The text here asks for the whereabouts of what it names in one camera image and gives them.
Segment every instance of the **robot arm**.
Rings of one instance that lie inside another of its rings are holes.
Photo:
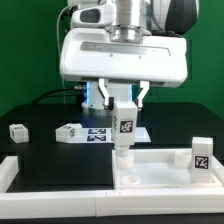
[[[97,0],[68,3],[77,3],[79,10],[72,15],[72,29],[61,53],[65,80],[101,80],[101,87],[107,83],[106,90],[101,88],[106,104],[113,95],[108,88],[113,83],[139,85],[144,81],[150,86],[178,87],[186,80],[186,40],[170,34],[184,34],[194,25],[198,0],[111,0],[99,6]]]

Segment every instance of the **white cylinder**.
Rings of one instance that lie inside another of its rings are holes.
[[[188,169],[191,166],[192,154],[190,151],[181,150],[175,152],[174,165],[177,168]]]
[[[128,170],[134,166],[134,154],[132,151],[129,151],[128,154],[124,157],[117,156],[117,167],[121,170]]]

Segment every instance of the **black cable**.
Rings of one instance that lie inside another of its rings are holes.
[[[159,35],[159,36],[169,36],[169,37],[180,37],[180,38],[184,38],[183,36],[181,36],[179,34],[176,34],[174,31],[166,31],[165,29],[163,29],[160,26],[159,22],[156,19],[155,12],[154,12],[154,0],[151,1],[151,9],[152,9],[152,21],[155,23],[155,25],[159,29],[159,31],[152,32],[153,34]]]
[[[44,93],[43,95],[41,95],[37,99],[33,100],[30,104],[37,104],[40,100],[42,100],[43,98],[47,98],[47,96],[49,97],[49,95],[51,95],[51,94],[59,93],[59,92],[66,92],[66,91],[75,91],[75,89],[74,89],[74,87],[72,87],[72,88],[63,88],[63,89],[51,90],[49,92]]]
[[[158,27],[158,29],[159,29],[160,31],[166,31],[165,29],[163,29],[163,28],[159,25],[159,23],[158,23],[158,21],[157,21],[157,19],[156,19],[156,17],[155,17],[155,13],[154,13],[154,0],[151,1],[151,9],[152,9],[152,20],[153,20],[153,22],[155,23],[155,25]]]
[[[156,89],[157,96],[158,96],[158,98],[159,98],[159,102],[162,103],[162,100],[161,100],[161,97],[160,97],[159,90],[158,90],[157,87],[156,87],[155,89]]]

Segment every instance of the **white rectangular block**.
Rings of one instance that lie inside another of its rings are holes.
[[[6,157],[0,165],[0,193],[7,191],[18,171],[18,157]]]
[[[192,141],[192,182],[212,181],[213,139],[194,137]]]
[[[79,135],[81,124],[66,124],[55,130],[57,142],[68,142],[74,136]]]
[[[133,145],[138,109],[134,102],[115,102],[112,138],[117,145]]]
[[[10,137],[15,143],[29,142],[28,129],[22,124],[12,124],[9,126]]]

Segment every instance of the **white box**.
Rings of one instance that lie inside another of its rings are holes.
[[[192,141],[192,182],[212,181],[213,139],[194,137]]]
[[[28,129],[22,124],[12,124],[9,126],[10,137],[15,143],[29,142]]]
[[[57,142],[68,142],[74,136],[79,135],[82,128],[81,124],[66,124],[55,130]]]

